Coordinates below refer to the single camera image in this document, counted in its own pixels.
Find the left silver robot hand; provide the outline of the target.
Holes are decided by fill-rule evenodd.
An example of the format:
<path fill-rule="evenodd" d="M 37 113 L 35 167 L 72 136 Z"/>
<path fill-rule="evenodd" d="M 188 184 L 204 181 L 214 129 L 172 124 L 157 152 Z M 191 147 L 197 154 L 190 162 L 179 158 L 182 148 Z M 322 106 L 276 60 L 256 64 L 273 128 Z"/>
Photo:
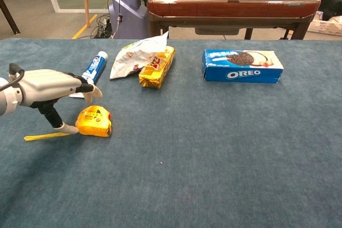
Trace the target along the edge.
<path fill-rule="evenodd" d="M 73 93 L 83 94 L 89 104 L 94 97 L 101 98 L 103 95 L 94 83 L 82 76 L 52 69 L 26 71 L 19 81 L 19 87 L 22 94 L 20 105 L 38 109 L 55 130 L 67 134 L 78 133 L 78 129 L 61 119 L 54 104 Z"/>

